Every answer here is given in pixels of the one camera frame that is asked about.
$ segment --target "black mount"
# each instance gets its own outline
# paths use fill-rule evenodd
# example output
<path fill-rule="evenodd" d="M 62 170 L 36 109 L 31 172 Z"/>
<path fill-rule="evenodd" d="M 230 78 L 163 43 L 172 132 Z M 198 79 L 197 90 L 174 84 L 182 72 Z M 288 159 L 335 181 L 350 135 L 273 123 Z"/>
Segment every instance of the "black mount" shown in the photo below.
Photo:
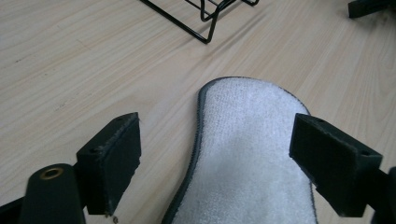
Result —
<path fill-rule="evenodd" d="M 349 18 L 359 18 L 388 7 L 396 7 L 396 0 L 357 0 L 348 3 Z"/>
<path fill-rule="evenodd" d="M 366 204 L 372 223 L 396 223 L 396 167 L 379 170 L 382 155 L 323 119 L 297 114 L 290 156 L 340 217 L 362 217 Z"/>
<path fill-rule="evenodd" d="M 53 164 L 29 178 L 24 198 L 0 207 L 2 224 L 82 224 L 112 216 L 141 156 L 137 113 L 111 120 L 77 153 L 74 165 Z"/>

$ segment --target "gray insole edge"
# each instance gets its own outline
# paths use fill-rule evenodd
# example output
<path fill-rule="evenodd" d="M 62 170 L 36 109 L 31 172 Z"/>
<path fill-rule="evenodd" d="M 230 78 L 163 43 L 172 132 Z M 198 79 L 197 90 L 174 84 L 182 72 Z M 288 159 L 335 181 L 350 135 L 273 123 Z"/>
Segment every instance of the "gray insole edge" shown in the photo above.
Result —
<path fill-rule="evenodd" d="M 203 136 L 203 129 L 204 129 L 205 99 L 206 99 L 207 91 L 213 85 L 215 85 L 218 81 L 221 81 L 226 78 L 250 78 L 250 77 L 219 77 L 219 78 L 216 78 L 216 79 L 206 83 L 199 90 L 198 103 L 197 103 L 198 104 L 198 106 L 197 106 L 197 127 L 196 127 L 194 144 L 193 144 L 192 153 L 191 153 L 190 164 L 189 164 L 187 172 L 183 178 L 183 181 L 177 190 L 176 195 L 174 196 L 172 202 L 169 204 L 169 207 L 166 210 L 165 215 L 163 216 L 162 224 L 171 224 L 173 222 L 175 215 L 178 211 L 178 208 L 180 207 L 180 205 L 183 201 L 184 195 L 189 187 L 189 184 L 193 179 L 193 174 L 194 174 L 196 164 L 199 160 L 200 152 L 201 152 L 201 143 L 202 143 L 202 136 Z M 302 106 L 305 108 L 307 114 L 310 115 L 309 110 L 297 97 L 295 97 L 289 91 L 286 91 L 284 89 L 282 89 L 282 90 L 285 91 L 286 93 L 290 94 L 296 100 L 298 100 L 302 104 Z M 318 223 L 316 207 L 315 207 L 315 202 L 314 202 L 314 196 L 313 196 L 313 191 L 312 191 L 312 185 L 311 185 L 311 201 L 312 201 L 312 206 L 313 206 L 313 210 L 314 210 L 315 220 L 316 220 L 316 223 Z"/>

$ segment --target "black 3d-printed bracket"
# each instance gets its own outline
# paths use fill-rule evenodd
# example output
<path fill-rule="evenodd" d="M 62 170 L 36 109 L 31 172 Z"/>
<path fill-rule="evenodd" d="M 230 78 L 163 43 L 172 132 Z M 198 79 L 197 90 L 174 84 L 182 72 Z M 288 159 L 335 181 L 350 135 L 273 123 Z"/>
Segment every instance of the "black 3d-printed bracket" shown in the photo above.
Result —
<path fill-rule="evenodd" d="M 74 167 L 54 164 L 35 172 L 24 198 L 0 207 L 0 223 L 85 223 L 85 206 L 90 215 L 112 216 L 140 156 L 137 113 L 115 118 L 77 153 Z"/>
<path fill-rule="evenodd" d="M 396 0 L 357 0 L 348 3 L 349 18 L 359 18 L 388 7 L 396 7 Z"/>
<path fill-rule="evenodd" d="M 379 170 L 382 156 L 330 123 L 297 114 L 290 156 L 341 217 L 361 217 L 366 204 L 373 222 L 396 222 L 396 168 Z"/>
<path fill-rule="evenodd" d="M 164 11 L 163 9 L 161 9 L 154 3 L 150 2 L 149 0 L 141 0 L 141 1 L 144 4 L 146 4 L 147 6 L 151 7 L 155 11 L 157 11 L 158 13 L 160 13 L 161 15 L 163 15 L 166 19 L 173 22 L 175 25 L 177 25 L 178 27 L 180 27 L 181 29 L 183 29 L 184 31 L 189 33 L 190 35 L 194 36 L 195 38 L 197 38 L 198 40 L 203 42 L 204 44 L 208 44 L 212 40 L 212 36 L 213 36 L 213 33 L 215 32 L 215 27 L 216 27 L 216 23 L 218 21 L 220 12 L 235 2 L 235 0 L 223 0 L 219 3 L 217 3 L 214 0 L 200 0 L 200 4 L 195 4 L 192 2 L 192 0 L 185 0 L 187 3 L 189 3 L 193 7 L 196 7 L 200 10 L 201 21 L 203 21 L 203 22 L 211 21 L 210 28 L 209 28 L 209 34 L 207 37 L 203 37 L 196 31 L 192 30 L 189 26 L 187 26 L 183 22 L 179 21 L 178 19 L 176 19 L 175 17 L 173 17 L 172 15 L 170 15 L 169 13 L 167 13 L 166 11 Z M 256 6 L 260 0 L 252 0 L 252 1 L 242 0 L 242 1 L 247 3 L 250 6 Z M 216 9 L 213 12 L 208 12 L 206 10 L 207 7 L 205 6 L 205 3 L 214 5 L 216 7 Z"/>

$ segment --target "light wood grain surface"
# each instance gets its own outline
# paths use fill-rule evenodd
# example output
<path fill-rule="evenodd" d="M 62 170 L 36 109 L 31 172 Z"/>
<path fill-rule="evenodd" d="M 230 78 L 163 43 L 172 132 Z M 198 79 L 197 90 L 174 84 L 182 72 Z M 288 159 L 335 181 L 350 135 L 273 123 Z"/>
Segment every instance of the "light wood grain surface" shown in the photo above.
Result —
<path fill-rule="evenodd" d="M 285 88 L 313 116 L 396 165 L 396 16 L 347 17 L 346 0 L 236 2 L 204 45 L 136 0 L 0 1 L 0 204 L 76 152 L 113 118 L 139 112 L 141 165 L 116 211 L 159 223 L 186 171 L 198 90 L 216 77 Z M 184 1 L 157 3 L 199 31 Z M 340 218 L 316 195 L 318 222 Z M 88 223 L 112 223 L 86 216 Z"/>

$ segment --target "metal wire stand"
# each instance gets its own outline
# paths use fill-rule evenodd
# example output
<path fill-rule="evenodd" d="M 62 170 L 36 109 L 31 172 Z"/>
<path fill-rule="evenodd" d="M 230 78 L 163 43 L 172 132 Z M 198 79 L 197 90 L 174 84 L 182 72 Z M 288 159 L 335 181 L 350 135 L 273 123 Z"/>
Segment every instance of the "metal wire stand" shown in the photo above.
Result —
<path fill-rule="evenodd" d="M 222 10 L 224 10 L 226 7 L 230 6 L 236 0 L 223 0 L 219 4 L 217 2 L 215 2 L 214 0 L 201 0 L 201 5 L 200 6 L 198 6 L 197 4 L 193 3 L 191 0 L 185 0 L 186 2 L 191 4 L 192 6 L 198 8 L 200 10 L 201 21 L 203 21 L 203 22 L 211 21 L 209 34 L 208 34 L 207 37 L 203 37 L 202 35 L 198 34 L 196 31 L 192 30 L 189 26 L 187 26 L 183 22 L 179 21 L 175 17 L 171 16 L 169 13 L 167 13 L 166 11 L 161 9 L 160 7 L 157 7 L 155 4 L 153 4 L 149 0 L 141 0 L 141 1 L 144 4 L 146 4 L 147 6 L 151 7 L 155 11 L 157 11 L 158 13 L 160 13 L 161 15 L 163 15 L 166 19 L 168 19 L 169 21 L 173 22 L 175 25 L 177 25 L 178 27 L 180 27 L 181 29 L 183 29 L 184 31 L 189 33 L 190 35 L 194 36 L 195 38 L 197 38 L 198 40 L 200 40 L 204 44 L 207 44 L 207 43 L 209 43 L 212 40 L 212 36 L 213 36 L 214 31 L 215 31 L 216 22 L 218 21 L 220 12 Z M 259 3 L 260 0 L 253 0 L 253 1 L 242 0 L 242 1 L 247 3 L 250 6 L 256 6 Z M 209 4 L 213 4 L 216 7 L 216 9 L 213 12 L 206 11 L 205 2 L 207 2 Z"/>

